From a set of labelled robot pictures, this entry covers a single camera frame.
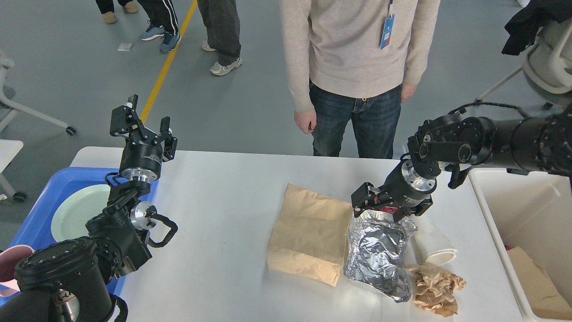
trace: black jacket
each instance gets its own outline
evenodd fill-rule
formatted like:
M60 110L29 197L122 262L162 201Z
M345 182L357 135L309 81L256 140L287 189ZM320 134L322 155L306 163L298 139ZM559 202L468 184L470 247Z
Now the black jacket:
M531 0L505 25L510 36L502 53L518 56L534 45L540 27L551 20L561 23L569 18L572 18L572 0Z

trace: person's leg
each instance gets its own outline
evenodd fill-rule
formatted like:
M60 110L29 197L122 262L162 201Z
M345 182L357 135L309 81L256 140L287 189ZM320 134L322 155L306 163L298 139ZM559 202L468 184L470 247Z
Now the person's leg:
M114 12L113 0L96 0L100 13Z
M158 19L157 12L155 11L155 3L157 0L137 0L143 10L149 17L149 23L155 27L162 27L162 22Z
M202 22L206 27L206 41L211 48L215 48L215 35L210 21L209 2L209 0L197 0L197 6L201 13Z
M310 100L316 110L316 127L312 132L314 155L339 156L356 99L330 93L310 83Z
M137 5L135 4L135 2L133 2L133 0L117 0L117 2L119 3L120 6L125 8L125 11L127 11L127 13L136 13L139 11Z
M165 31L174 36L178 34L178 21L173 2L171 0L154 0L154 9L157 20Z
M366 99L352 115L360 158L391 159L395 130L401 113L401 88Z
M209 0L209 45L219 51L219 64L228 66L240 57L240 20L236 0Z

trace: black pants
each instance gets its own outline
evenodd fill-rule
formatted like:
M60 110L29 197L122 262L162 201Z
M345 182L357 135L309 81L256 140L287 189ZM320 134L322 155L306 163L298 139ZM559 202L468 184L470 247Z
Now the black pants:
M117 0L120 6L124 7L131 0ZM113 7L113 0L96 0L97 6L100 8L101 14L106 12L115 12Z
M219 51L219 64L230 65L240 57L240 20L236 0L198 0L209 46Z
M154 26L163 26L171 35L178 34L178 21L171 0L137 0Z

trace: sneaker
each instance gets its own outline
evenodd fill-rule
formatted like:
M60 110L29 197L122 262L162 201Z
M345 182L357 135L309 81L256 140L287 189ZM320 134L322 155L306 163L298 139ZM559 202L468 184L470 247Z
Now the sneaker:
M240 59L240 57L228 66L221 66L219 62L215 62L214 66L211 67L210 72L215 76L223 76L230 73L234 68L238 68L242 64L243 60Z
M206 50L207 52L215 52L216 51L215 48L212 48L211 46L209 46L209 42L206 40L202 42L201 48L203 50Z
M147 30L144 33L142 33L139 36L139 39L147 41L147 40L155 39L157 37L161 37L164 34L165 34L165 28L163 28L163 26L153 26L149 22L149 27L147 28Z
M133 1L129 1L123 7L125 8L125 11L127 11L127 13L136 13L139 11L139 8L137 7L135 2L133 2Z
M163 37L163 43L159 50L161 53L166 54L171 52L177 44L181 41L181 34L176 34L175 36L171 35L170 33L165 33Z
M115 14L112 13L111 11L102 14L102 17L104 18L105 23L114 23L117 21L117 19L115 18Z

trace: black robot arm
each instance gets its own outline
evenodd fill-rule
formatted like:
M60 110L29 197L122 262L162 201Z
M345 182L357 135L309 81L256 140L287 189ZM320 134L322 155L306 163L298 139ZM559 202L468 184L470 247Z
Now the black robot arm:
M571 176L570 142L572 104L560 114L506 121L464 119L459 109L453 110L426 120L409 137L410 153L402 156L382 186L365 182L352 194L354 216L367 209L392 213L395 221L423 214L432 205L431 193L441 170L451 172L452 189L480 164L517 174L542 171Z
M173 221L139 199L160 177L162 162L174 158L177 139L168 117L155 134L143 125L136 106L133 95L112 112L110 134L125 138L125 148L119 172L105 178L106 207L86 224L89 237L50 245L19 262L15 277L21 293L0 307L1 321L108 321L115 306L120 308L116 321L125 321L125 302L109 294L106 284L139 269L151 258L148 246L163 247L177 232ZM170 228L161 242L150 238L156 221Z

